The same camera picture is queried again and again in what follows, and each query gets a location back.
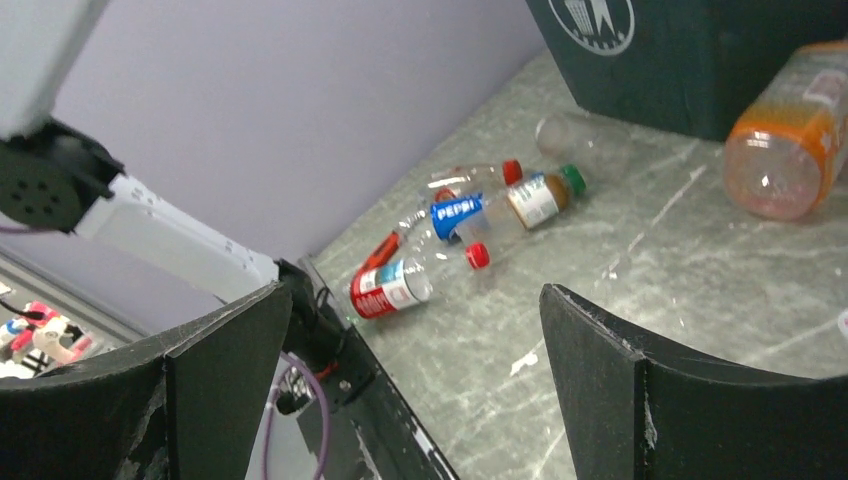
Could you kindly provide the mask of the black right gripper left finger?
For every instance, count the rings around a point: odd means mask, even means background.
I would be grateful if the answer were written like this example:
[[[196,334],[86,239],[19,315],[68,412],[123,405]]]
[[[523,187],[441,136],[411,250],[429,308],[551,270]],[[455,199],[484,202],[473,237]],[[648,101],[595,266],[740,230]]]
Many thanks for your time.
[[[263,287],[133,344],[1,382],[5,479],[241,479],[289,326]]]

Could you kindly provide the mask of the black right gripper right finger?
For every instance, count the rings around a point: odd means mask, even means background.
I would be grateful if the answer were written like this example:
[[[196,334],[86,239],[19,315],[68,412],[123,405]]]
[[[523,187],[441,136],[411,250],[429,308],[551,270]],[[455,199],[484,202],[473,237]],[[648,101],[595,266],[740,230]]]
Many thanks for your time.
[[[580,479],[843,479],[847,380],[731,362],[547,284],[539,309]]]

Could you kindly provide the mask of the clear bottle red cap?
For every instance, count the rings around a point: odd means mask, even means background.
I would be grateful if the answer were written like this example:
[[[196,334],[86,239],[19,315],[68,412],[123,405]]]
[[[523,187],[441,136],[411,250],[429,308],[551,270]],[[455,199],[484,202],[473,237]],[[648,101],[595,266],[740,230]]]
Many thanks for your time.
[[[481,242],[456,252],[416,252],[355,274],[346,300],[358,317],[374,320],[445,296],[490,263]]]

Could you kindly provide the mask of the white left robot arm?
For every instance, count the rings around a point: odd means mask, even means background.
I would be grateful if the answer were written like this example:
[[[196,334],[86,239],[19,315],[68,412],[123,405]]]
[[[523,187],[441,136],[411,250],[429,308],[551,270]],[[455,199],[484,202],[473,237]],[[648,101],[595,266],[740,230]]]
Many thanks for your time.
[[[57,120],[58,93],[106,3],[1,5],[1,210],[27,229],[76,234],[229,303],[279,267],[162,199],[92,137]]]

